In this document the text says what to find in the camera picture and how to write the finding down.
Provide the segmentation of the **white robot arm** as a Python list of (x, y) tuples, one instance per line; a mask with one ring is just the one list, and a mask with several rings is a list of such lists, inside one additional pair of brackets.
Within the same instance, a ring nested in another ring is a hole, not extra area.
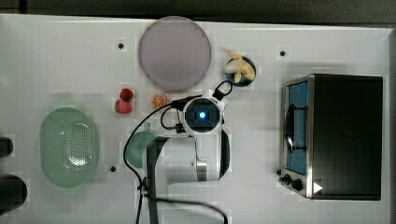
[(167, 197), (175, 183), (218, 181), (230, 165), (230, 141), (223, 130), (226, 94), (208, 90), (173, 101), (182, 113), (177, 132), (184, 137), (158, 136), (146, 147), (144, 168), (150, 224), (165, 224), (159, 203), (184, 203)]

